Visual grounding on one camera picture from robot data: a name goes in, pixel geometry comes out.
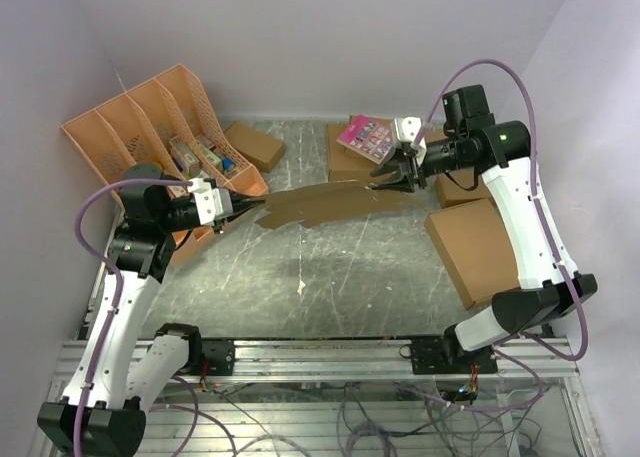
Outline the cardboard box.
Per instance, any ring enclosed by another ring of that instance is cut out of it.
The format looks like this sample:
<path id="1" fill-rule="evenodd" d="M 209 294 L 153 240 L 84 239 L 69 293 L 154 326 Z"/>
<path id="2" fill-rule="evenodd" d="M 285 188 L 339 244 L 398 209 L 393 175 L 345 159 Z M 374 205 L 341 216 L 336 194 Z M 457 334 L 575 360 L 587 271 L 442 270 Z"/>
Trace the cardboard box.
<path id="1" fill-rule="evenodd" d="M 424 208 L 412 194 L 374 190 L 357 181 L 327 182 L 264 196 L 265 214 L 255 224 L 270 230 L 290 223 L 312 228 L 324 223 L 402 210 Z"/>

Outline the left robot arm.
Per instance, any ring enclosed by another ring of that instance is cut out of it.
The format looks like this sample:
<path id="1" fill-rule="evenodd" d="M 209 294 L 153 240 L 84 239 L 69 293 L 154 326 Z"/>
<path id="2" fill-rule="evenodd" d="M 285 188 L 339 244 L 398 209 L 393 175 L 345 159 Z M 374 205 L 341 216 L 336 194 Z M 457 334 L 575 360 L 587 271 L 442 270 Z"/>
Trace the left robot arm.
<path id="1" fill-rule="evenodd" d="M 38 427 L 72 456 L 133 456 L 147 414 L 168 380 L 203 364 L 197 327 L 166 324 L 137 363 L 131 362 L 142 324 L 157 296 L 177 245 L 177 232 L 229 222 L 261 204 L 218 186 L 211 178 L 176 180 L 154 164 L 136 164 L 123 178 L 91 195 L 82 211 L 116 192 L 124 213 L 108 248 L 98 251 L 75 220 L 79 243 L 106 267 L 102 302 L 81 360 L 57 402 L 45 402 Z"/>

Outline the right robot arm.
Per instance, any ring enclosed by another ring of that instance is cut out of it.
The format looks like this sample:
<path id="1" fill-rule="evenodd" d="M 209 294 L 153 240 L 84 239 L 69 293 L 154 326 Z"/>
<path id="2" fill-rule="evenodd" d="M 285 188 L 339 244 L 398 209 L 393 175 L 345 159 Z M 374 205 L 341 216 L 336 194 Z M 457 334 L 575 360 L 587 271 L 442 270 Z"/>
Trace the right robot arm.
<path id="1" fill-rule="evenodd" d="M 520 121 L 496 122 L 482 86 L 442 97 L 444 138 L 424 143 L 427 124 L 418 117 L 391 123 L 390 153 L 374 170 L 378 190 L 412 192 L 428 177 L 471 168 L 488 188 L 511 243 L 519 285 L 497 293 L 489 308 L 444 333 L 440 352 L 450 371 L 465 371 L 476 351 L 502 343 L 534 326 L 576 313 L 586 321 L 584 302 L 597 292 L 563 245 L 539 181 L 533 128 Z"/>

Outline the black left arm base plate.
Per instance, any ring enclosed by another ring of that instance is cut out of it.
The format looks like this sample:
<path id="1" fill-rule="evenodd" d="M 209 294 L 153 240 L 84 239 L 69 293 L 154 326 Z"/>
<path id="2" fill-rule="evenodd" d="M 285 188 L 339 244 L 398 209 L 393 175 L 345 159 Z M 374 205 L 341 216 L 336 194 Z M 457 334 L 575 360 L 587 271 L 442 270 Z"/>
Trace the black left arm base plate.
<path id="1" fill-rule="evenodd" d="M 182 371 L 194 376 L 231 376 L 235 361 L 233 340 L 207 338 L 189 345 L 189 356 Z"/>

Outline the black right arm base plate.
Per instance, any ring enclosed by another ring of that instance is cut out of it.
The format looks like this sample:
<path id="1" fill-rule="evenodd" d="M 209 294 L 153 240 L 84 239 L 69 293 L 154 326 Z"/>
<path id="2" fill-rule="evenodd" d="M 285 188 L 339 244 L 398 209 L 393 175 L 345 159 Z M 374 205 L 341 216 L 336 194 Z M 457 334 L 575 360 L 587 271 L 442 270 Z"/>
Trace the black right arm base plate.
<path id="1" fill-rule="evenodd" d="M 467 352 L 441 336 L 424 336 L 411 340 L 409 352 L 414 375 L 471 374 L 473 365 L 480 375 L 498 372 L 490 347 Z"/>

